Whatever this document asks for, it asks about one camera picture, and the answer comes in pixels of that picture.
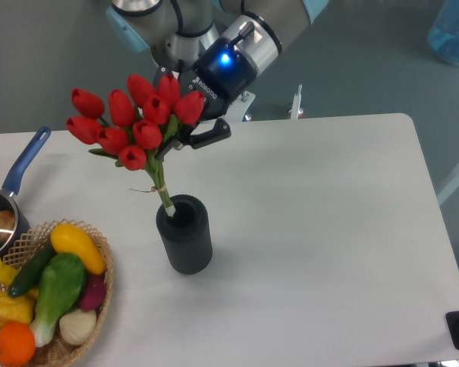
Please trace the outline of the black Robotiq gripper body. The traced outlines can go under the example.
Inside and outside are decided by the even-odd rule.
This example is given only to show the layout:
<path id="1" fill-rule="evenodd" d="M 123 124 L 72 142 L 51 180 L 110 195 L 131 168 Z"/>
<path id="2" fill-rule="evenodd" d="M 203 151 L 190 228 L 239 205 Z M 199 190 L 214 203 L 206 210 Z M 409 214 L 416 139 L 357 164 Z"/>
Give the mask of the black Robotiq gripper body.
<path id="1" fill-rule="evenodd" d="M 226 114 L 230 104 L 257 77 L 251 62 L 227 38 L 217 39 L 193 66 L 178 77 L 183 96 L 196 90 L 205 102 L 200 118 Z"/>

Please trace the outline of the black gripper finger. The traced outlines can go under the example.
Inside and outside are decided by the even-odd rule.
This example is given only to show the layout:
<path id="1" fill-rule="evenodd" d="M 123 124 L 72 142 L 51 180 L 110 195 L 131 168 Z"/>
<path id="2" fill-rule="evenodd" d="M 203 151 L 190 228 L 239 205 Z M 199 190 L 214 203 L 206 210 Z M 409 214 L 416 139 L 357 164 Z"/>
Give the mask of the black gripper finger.
<path id="1" fill-rule="evenodd" d="M 198 124 L 181 128 L 171 135 L 167 141 L 161 144 L 158 149 L 158 156 L 163 158 L 170 150 L 179 151 L 185 146 L 190 146 L 193 149 L 203 148 L 231 136 L 229 123 L 221 117 L 216 119 L 211 130 L 206 132 L 194 134 L 197 126 Z"/>
<path id="2" fill-rule="evenodd" d="M 161 78 L 165 75 L 172 75 L 175 79 L 178 79 L 179 72 L 169 70 L 167 67 L 158 67 L 152 81 L 153 86 L 158 86 Z"/>

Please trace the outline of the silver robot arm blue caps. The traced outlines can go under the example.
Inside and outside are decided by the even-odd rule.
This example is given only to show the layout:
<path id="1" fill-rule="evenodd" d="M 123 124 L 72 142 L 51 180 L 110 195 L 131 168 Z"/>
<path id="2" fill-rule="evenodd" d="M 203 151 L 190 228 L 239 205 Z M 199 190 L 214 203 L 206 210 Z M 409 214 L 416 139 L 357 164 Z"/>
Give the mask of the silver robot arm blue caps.
<path id="1" fill-rule="evenodd" d="M 154 82 L 173 73 L 181 94 L 206 98 L 200 121 L 208 132 L 183 128 L 170 134 L 157 156 L 228 138 L 255 96 L 248 87 L 327 7 L 326 1 L 112 1 L 106 18 L 122 43 L 150 50 Z"/>

